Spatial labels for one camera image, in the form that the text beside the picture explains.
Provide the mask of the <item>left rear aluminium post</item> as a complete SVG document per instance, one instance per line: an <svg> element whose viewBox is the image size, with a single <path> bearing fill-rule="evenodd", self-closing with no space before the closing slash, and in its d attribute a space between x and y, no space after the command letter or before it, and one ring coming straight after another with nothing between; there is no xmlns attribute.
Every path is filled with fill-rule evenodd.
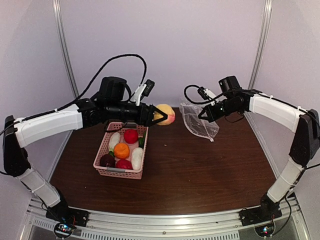
<svg viewBox="0 0 320 240"><path fill-rule="evenodd" d="M73 97L76 98L79 96L79 90L76 84L76 80L75 80L75 76L74 76L74 72L71 64L71 59L69 55L63 17L62 17L62 11L61 11L61 1L53 0L52 6L53 6L53 13L54 13L54 18L55 18L56 27L57 27L57 34L58 34L61 53L62 53L62 59L64 62L67 78L71 87Z"/></svg>

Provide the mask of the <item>red apple rear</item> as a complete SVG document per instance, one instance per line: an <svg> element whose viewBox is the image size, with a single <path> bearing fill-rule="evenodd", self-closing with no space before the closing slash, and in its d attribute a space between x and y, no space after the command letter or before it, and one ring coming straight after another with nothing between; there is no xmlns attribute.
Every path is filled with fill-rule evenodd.
<svg viewBox="0 0 320 240"><path fill-rule="evenodd" d="M139 134L136 129L126 129L123 138L126 143L135 144L139 140Z"/></svg>

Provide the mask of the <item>circuit board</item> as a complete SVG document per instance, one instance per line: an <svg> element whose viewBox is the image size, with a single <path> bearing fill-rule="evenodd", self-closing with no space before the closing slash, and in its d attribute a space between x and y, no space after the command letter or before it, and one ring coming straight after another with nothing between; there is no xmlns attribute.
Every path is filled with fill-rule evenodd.
<svg viewBox="0 0 320 240"><path fill-rule="evenodd" d="M275 225L268 223L254 227L255 233L261 238L268 238L275 232Z"/></svg>
<svg viewBox="0 0 320 240"><path fill-rule="evenodd" d="M73 234L75 229L76 229L76 227L73 225L59 222L54 226L53 233L58 238L68 238Z"/></svg>

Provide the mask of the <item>right circuit board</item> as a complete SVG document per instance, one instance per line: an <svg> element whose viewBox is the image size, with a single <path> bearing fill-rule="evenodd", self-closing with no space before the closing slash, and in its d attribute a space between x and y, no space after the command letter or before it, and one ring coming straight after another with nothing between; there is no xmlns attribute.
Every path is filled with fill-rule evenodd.
<svg viewBox="0 0 320 240"><path fill-rule="evenodd" d="M275 232L275 225L268 223L254 227L255 233L261 238L268 238Z"/></svg>

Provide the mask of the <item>pink plastic basket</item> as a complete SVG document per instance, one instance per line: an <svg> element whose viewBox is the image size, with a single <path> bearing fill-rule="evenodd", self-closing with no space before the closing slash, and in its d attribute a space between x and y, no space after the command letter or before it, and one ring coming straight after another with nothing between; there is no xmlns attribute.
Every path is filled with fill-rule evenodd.
<svg viewBox="0 0 320 240"><path fill-rule="evenodd" d="M101 176L140 180L143 175L149 128L111 122L105 131L93 167Z"/></svg>

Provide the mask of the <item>right side aluminium rail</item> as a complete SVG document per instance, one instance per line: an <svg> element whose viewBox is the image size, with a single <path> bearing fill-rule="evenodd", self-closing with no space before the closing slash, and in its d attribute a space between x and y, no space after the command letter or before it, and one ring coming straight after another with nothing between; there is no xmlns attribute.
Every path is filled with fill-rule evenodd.
<svg viewBox="0 0 320 240"><path fill-rule="evenodd" d="M268 148L268 145L266 143L266 140L265 140L263 134L260 132L258 126L255 123L254 118L252 117L252 115L250 113L246 113L245 118L248 121L254 135L256 136L256 138L262 148L262 151L263 151L264 155L266 156L266 159L272 169L272 172L275 176L275 179L277 180L278 177L281 176L281 172L279 171L279 168L278 168L278 166L277 166L277 164L276 164L276 162L275 162L275 160L274 160L274 158Z"/></svg>

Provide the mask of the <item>clear zip top bag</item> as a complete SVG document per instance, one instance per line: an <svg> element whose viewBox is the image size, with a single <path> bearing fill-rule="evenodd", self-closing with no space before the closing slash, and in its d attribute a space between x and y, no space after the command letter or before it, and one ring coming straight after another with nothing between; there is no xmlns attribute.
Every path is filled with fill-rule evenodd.
<svg viewBox="0 0 320 240"><path fill-rule="evenodd" d="M215 122L199 119L201 110L199 105L190 103L186 98L179 99L179 111L186 129L194 136L208 139L213 143L220 127Z"/></svg>

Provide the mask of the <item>white radish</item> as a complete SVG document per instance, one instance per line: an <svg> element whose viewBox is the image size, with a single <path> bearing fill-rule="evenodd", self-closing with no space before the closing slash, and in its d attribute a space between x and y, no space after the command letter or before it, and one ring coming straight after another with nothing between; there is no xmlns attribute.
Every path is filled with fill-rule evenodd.
<svg viewBox="0 0 320 240"><path fill-rule="evenodd" d="M131 165L135 171L139 170L142 166L143 152L144 150L141 147L137 147L132 151Z"/></svg>
<svg viewBox="0 0 320 240"><path fill-rule="evenodd" d="M108 151L113 152L115 146L120 143L120 140L121 140L121 134L119 132L114 132L109 139Z"/></svg>

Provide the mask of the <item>front aluminium frame rail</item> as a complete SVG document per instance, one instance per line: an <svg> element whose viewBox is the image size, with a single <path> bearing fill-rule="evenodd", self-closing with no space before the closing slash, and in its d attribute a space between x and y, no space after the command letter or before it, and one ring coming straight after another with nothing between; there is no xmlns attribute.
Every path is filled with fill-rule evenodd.
<svg viewBox="0 0 320 240"><path fill-rule="evenodd" d="M86 226L77 226L66 240L311 240L300 205L295 197L280 203L282 216L273 222L243 225L240 209L184 215L139 215L88 211ZM46 218L42 203L32 197L18 240L59 240L57 221ZM261 237L262 226L275 224L272 237Z"/></svg>

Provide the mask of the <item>aluminium post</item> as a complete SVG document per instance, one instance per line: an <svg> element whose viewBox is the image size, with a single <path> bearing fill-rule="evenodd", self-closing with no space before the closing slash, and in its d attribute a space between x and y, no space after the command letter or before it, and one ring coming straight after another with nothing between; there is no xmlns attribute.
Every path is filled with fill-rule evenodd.
<svg viewBox="0 0 320 240"><path fill-rule="evenodd" d="M62 53L62 59L64 62L67 78L71 87L73 97L76 98L79 96L79 90L76 84L76 80L75 80L75 76L74 76L74 72L71 64L71 59L69 55L63 17L62 17L62 11L61 11L61 1L53 0L52 6L53 6L53 13L54 13L54 18L55 18L56 27L57 27L57 34L58 34L61 53Z"/></svg>
<svg viewBox="0 0 320 240"><path fill-rule="evenodd" d="M255 87L256 81L258 79L259 70L263 60L264 49L266 47L268 34L270 31L270 24L271 24L272 11L273 11L272 5L273 5L272 0L264 1L259 40L258 40L255 60L253 63L253 68L251 71L251 76L248 84L249 89L253 89Z"/></svg>

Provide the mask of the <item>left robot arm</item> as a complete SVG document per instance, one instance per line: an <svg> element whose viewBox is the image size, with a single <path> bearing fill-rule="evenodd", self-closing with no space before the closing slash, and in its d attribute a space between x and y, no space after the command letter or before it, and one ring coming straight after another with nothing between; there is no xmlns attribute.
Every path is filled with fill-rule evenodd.
<svg viewBox="0 0 320 240"><path fill-rule="evenodd" d="M141 102L154 85L148 79L124 101L124 92L130 90L127 81L115 76L104 77L99 91L91 98L78 99L66 108L36 117L14 119L12 115L7 116L2 132L3 174L19 179L44 202L53 217L61 222L69 221L72 211L64 196L30 164L25 147L59 133L90 128L108 120L134 122L145 127L160 123L168 115L154 105Z"/></svg>

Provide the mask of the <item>red apple front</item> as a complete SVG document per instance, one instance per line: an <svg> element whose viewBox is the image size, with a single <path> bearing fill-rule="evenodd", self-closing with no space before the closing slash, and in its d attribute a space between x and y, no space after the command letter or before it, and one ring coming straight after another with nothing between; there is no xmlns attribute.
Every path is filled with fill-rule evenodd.
<svg viewBox="0 0 320 240"><path fill-rule="evenodd" d="M120 159L116 162L115 167L117 169L125 169L125 170L132 170L133 166L132 163L127 159Z"/></svg>

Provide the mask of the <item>orange tangerine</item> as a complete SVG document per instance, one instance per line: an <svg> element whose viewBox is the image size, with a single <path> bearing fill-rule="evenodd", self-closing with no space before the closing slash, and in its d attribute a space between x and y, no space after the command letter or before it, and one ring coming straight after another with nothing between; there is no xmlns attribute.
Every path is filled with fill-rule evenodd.
<svg viewBox="0 0 320 240"><path fill-rule="evenodd" d="M126 143L120 142L114 147L114 156L118 159L127 159L130 156L130 148Z"/></svg>

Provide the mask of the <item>yellow peach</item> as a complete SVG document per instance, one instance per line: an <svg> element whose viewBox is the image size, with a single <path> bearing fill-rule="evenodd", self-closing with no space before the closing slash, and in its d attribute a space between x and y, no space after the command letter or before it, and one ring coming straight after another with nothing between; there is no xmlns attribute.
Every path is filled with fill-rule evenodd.
<svg viewBox="0 0 320 240"><path fill-rule="evenodd" d="M161 122L158 122L157 125L168 126L175 121L176 113L170 105L162 103L162 104L156 105L156 108L161 110L163 113L165 113L167 115L167 119L165 119Z"/></svg>

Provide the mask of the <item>right rear aluminium post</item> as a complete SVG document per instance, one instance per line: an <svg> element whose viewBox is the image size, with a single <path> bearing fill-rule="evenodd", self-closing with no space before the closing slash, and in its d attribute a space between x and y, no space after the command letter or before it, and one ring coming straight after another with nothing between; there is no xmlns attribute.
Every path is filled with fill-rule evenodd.
<svg viewBox="0 0 320 240"><path fill-rule="evenodd" d="M272 0L264 1L259 40L258 40L255 60L253 63L253 68L251 71L251 76L248 84L249 89L253 89L255 87L256 81L258 79L259 70L263 60L264 49L266 47L268 34L270 31L270 24L271 24L272 11L273 11L272 5L273 5Z"/></svg>

